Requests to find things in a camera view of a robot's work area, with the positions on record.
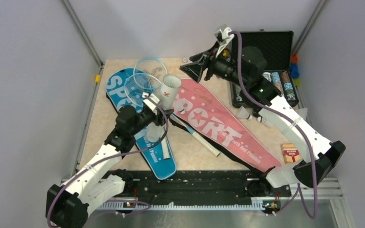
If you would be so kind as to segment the white shuttlecock tube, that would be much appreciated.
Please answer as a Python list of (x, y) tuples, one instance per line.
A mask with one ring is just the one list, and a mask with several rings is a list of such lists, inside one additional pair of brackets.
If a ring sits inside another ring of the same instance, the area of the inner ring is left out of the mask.
[[(160, 99), (159, 105), (163, 110), (171, 109), (177, 93), (182, 85), (181, 79), (173, 74), (167, 74), (163, 77), (160, 88), (156, 91), (156, 96)], [(146, 138), (149, 142), (155, 143), (162, 136), (163, 126), (156, 126), (151, 123), (147, 128)]]

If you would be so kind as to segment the clear tube lid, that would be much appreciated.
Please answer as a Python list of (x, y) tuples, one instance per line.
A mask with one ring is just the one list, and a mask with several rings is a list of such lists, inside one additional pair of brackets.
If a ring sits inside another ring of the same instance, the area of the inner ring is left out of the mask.
[(190, 144), (193, 140), (193, 136), (188, 132), (182, 132), (178, 136), (179, 142), (182, 144)]

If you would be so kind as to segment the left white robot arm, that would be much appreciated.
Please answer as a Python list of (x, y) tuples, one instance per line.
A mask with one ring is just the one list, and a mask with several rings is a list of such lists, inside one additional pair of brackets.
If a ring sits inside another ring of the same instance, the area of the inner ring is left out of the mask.
[(120, 174), (104, 175), (123, 156), (142, 153), (132, 151), (135, 135), (149, 124), (165, 127), (173, 109), (144, 104), (141, 111), (123, 106), (115, 119), (115, 127), (104, 140), (96, 155), (62, 185), (52, 185), (47, 192), (46, 220), (50, 228), (82, 228), (91, 214), (115, 195), (128, 196), (133, 183)]

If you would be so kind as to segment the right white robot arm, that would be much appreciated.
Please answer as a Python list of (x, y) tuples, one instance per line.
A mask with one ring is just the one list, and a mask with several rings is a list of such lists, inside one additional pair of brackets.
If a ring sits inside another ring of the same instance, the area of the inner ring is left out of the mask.
[(320, 135), (293, 110), (273, 83), (263, 77), (267, 61), (257, 47), (240, 47), (235, 60), (224, 57), (221, 51), (216, 43), (190, 57), (190, 62), (179, 69), (197, 83), (217, 76), (240, 86), (243, 95), (260, 108), (259, 115), (271, 121), (295, 145), (303, 159), (266, 171), (265, 179), (259, 183), (260, 191), (272, 196), (283, 185), (301, 183), (316, 187), (337, 165), (345, 145)]

